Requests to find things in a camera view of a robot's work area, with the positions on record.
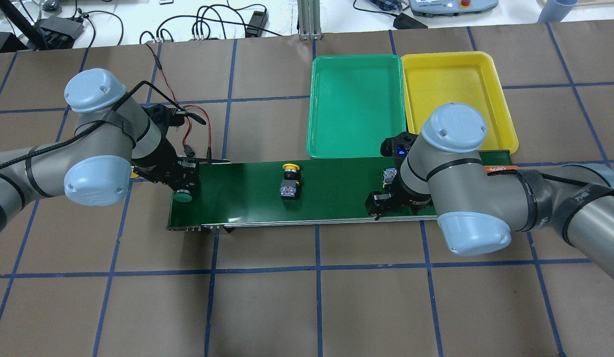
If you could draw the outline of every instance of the yellow tray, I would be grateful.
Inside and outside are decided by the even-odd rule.
[[[419,134],[422,124],[441,104],[459,102],[477,109],[488,124],[481,150],[518,149],[518,138],[499,76],[484,52],[405,55],[404,106],[409,132]]]

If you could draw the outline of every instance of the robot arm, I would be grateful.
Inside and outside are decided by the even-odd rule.
[[[140,176],[167,184],[183,200],[189,197],[196,164],[177,156],[166,131],[183,124],[184,116],[192,113],[164,106],[144,109],[130,97],[134,90],[126,92],[106,70],[81,72],[64,92],[80,115],[74,138],[0,152],[0,232],[36,199],[66,194],[87,206],[121,201],[131,164]]]
[[[431,199],[448,249],[480,255],[505,248],[511,231],[552,226],[614,278],[614,172],[604,165],[486,174],[477,149],[486,122],[464,104],[436,109],[376,208],[421,209]]]

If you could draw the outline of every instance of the green conveyor belt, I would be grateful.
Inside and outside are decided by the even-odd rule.
[[[481,157],[486,165],[511,164],[506,151],[481,152]],[[168,229],[371,221],[364,200],[369,192],[380,190],[382,169],[393,167],[393,158],[291,162],[301,167],[302,192],[296,201],[279,197],[287,161],[200,165],[200,189],[188,203],[172,201]],[[434,215],[432,207],[417,215],[402,208],[382,220],[415,221]]]

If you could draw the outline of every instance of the plastic tray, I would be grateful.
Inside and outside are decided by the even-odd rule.
[[[499,76],[484,52],[405,55],[404,88],[409,132],[422,124],[441,104],[460,102],[477,109],[488,124],[481,150],[518,149],[518,138]]]
[[[380,156],[385,138],[406,131],[402,78],[395,55],[316,58],[307,153],[319,159]]]

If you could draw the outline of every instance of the grid line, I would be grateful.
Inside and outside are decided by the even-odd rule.
[[[214,244],[212,245],[212,265],[210,266],[210,285],[208,287],[208,308],[205,313],[205,334],[203,340],[203,356],[208,357],[210,353],[210,330],[212,318],[212,305],[214,304],[214,283],[216,280],[217,257],[219,255],[219,233],[214,235]]]
[[[395,50],[395,40],[393,39],[393,30],[388,30],[388,39],[391,41],[391,52],[394,55],[397,55],[397,50]]]
[[[563,69],[565,70],[565,75],[567,75],[567,80],[569,81],[569,84],[572,85],[572,91],[574,91],[574,96],[576,97],[576,101],[578,102],[578,105],[580,106],[581,111],[583,112],[583,116],[585,118],[585,121],[587,122],[589,130],[591,131],[591,135],[593,135],[593,139],[595,140],[596,145],[598,146],[600,155],[602,155],[603,160],[605,160],[605,164],[607,165],[607,167],[610,168],[611,164],[609,163],[609,159],[607,158],[605,149],[604,147],[602,147],[602,143],[600,142],[600,139],[598,138],[598,134],[596,133],[595,129],[593,128],[593,124],[591,123],[591,118],[584,107],[583,100],[581,100],[581,96],[579,95],[578,90],[574,85],[574,79],[572,79],[572,74],[569,72],[567,63],[565,62],[565,59],[563,58],[563,53],[561,52],[560,47],[558,46],[558,43],[556,42],[556,38],[554,37],[554,32],[552,31],[552,27],[549,25],[549,23],[546,23],[545,26],[547,27],[547,31],[550,34],[550,39],[552,40],[552,43],[554,44],[554,49],[556,50],[558,59],[560,60],[560,63],[563,65]]]
[[[25,249],[25,244],[27,243],[27,238],[29,237],[29,233],[31,231],[31,224],[33,224],[33,219],[36,215],[36,211],[38,210],[39,200],[33,205],[33,210],[31,210],[31,215],[29,222],[27,224],[27,229],[25,230],[23,236],[23,242],[21,243],[21,247],[18,250],[18,255],[16,256],[16,260],[14,261],[14,267],[12,268],[12,273],[9,277],[9,282],[7,283],[7,288],[5,289],[5,295],[3,295],[3,301],[0,304],[0,320],[3,317],[3,312],[5,312],[5,306],[7,305],[7,299],[9,298],[9,293],[12,290],[12,284],[14,283],[16,271],[18,270],[18,266],[21,263],[21,257],[23,257],[23,251]]]
[[[470,39],[470,45],[472,46],[472,50],[477,50],[477,43],[475,43],[475,36],[472,36],[472,30],[470,26],[466,26],[466,31],[468,31],[468,38]]]
[[[560,343],[560,337],[558,336],[558,328],[556,327],[556,320],[554,319],[554,313],[552,312],[550,297],[547,294],[547,287],[545,287],[545,280],[543,279],[543,272],[541,271],[538,254],[536,254],[536,247],[534,246],[534,240],[532,239],[532,233],[530,232],[527,232],[527,242],[529,242],[530,250],[532,251],[532,259],[534,260],[534,267],[536,267],[536,275],[539,278],[539,285],[541,286],[541,292],[543,293],[543,301],[545,301],[545,310],[547,310],[550,325],[552,326],[552,334],[554,334],[554,343],[556,343],[556,349],[558,350],[559,357],[565,357],[565,351],[563,350],[563,345]]]
[[[232,108],[232,86],[234,86],[234,67],[237,62],[237,43],[234,39],[232,44],[232,61],[230,62],[230,82],[228,82],[228,99],[226,100],[226,122],[223,128],[223,150],[221,151],[221,160],[225,160],[228,151],[228,130],[230,129],[230,109]]]
[[[162,54],[162,44],[160,43],[159,45],[157,45],[157,58],[159,59],[159,56]],[[155,84],[155,77],[157,76],[157,61],[155,61],[155,64],[153,65],[153,75],[150,78],[150,83],[151,84]],[[151,96],[153,95],[153,88],[148,88],[148,94],[146,95],[146,104],[150,103],[150,99]]]
[[[120,251],[120,238],[122,237],[124,223],[126,221],[126,212],[128,211],[128,204],[130,202],[130,193],[133,190],[133,181],[128,183],[128,192],[126,192],[126,199],[124,201],[124,208],[122,210],[122,216],[120,217],[120,228],[117,233],[117,239],[115,240],[115,248],[113,251],[113,257],[111,258],[111,266],[108,271],[107,278],[107,287],[105,287],[105,294],[102,299],[102,308],[100,309],[100,316],[98,319],[98,329],[96,330],[96,338],[93,344],[93,353],[92,357],[96,357],[98,355],[98,349],[100,347],[100,337],[102,335],[102,327],[104,326],[105,317],[107,315],[107,305],[108,298],[111,293],[111,284],[113,283],[113,278],[115,276],[115,264],[117,263],[117,255]]]
[[[594,82],[594,83],[574,83],[574,84],[533,84],[525,86],[503,86],[504,90],[516,90],[516,89],[539,89],[539,88],[572,88],[572,87],[586,87],[586,86],[614,86],[614,82]],[[307,99],[310,95],[288,95],[281,97],[252,97],[252,98],[239,98],[232,99],[232,102],[259,102],[265,100],[297,100]],[[206,100],[186,100],[181,101],[180,104],[214,104],[214,103],[227,103],[228,99],[206,99]],[[146,102],[140,104],[141,106],[152,106],[156,104],[162,104],[169,106],[169,102]],[[11,109],[0,111],[0,115],[3,114],[16,114],[16,113],[38,113],[38,112],[61,112],[65,108],[32,108],[32,109]]]
[[[437,313],[437,302],[434,298],[434,284],[432,283],[432,263],[428,251],[428,240],[424,221],[420,221],[420,231],[422,234],[422,245],[424,246],[424,262],[427,270],[428,294],[430,295],[430,307],[432,312],[432,324],[434,325],[434,337],[437,342],[437,355],[443,357],[443,345],[441,343],[441,330],[439,328],[439,315]]]
[[[320,260],[320,224],[314,226],[316,243],[316,329],[318,333],[318,357],[323,357],[322,343],[322,269]]]
[[[543,264],[588,264],[588,258],[561,258],[539,259]],[[482,262],[437,262],[431,263],[432,267],[488,267],[488,266],[525,266],[534,264],[533,260],[492,260]],[[375,270],[375,269],[422,269],[426,263],[400,263],[400,264],[350,264],[332,266],[285,266],[285,267],[261,267],[261,268],[225,268],[216,269],[215,274],[264,274],[264,273],[288,273],[293,271],[334,271],[334,270]],[[189,269],[189,270],[155,270],[155,271],[115,271],[114,276],[165,276],[165,275],[209,275],[212,269]],[[48,272],[48,273],[17,273],[16,279],[35,278],[86,278],[91,276],[108,276],[107,271],[82,271],[82,272]],[[10,278],[10,274],[0,274],[0,279]]]
[[[11,111],[0,111],[0,115],[9,115],[16,113],[39,113],[39,112],[61,112],[64,108],[40,108],[40,109],[14,109]]]
[[[5,77],[3,77],[3,82],[0,84],[0,95],[1,93],[3,93],[3,88],[5,88],[5,84],[7,83],[7,78],[9,77],[9,74],[12,72],[12,68],[14,67],[14,63],[16,62],[17,55],[18,55],[18,52],[14,52],[14,56],[12,57],[12,63],[9,64],[9,67],[7,68],[7,72],[5,73]]]

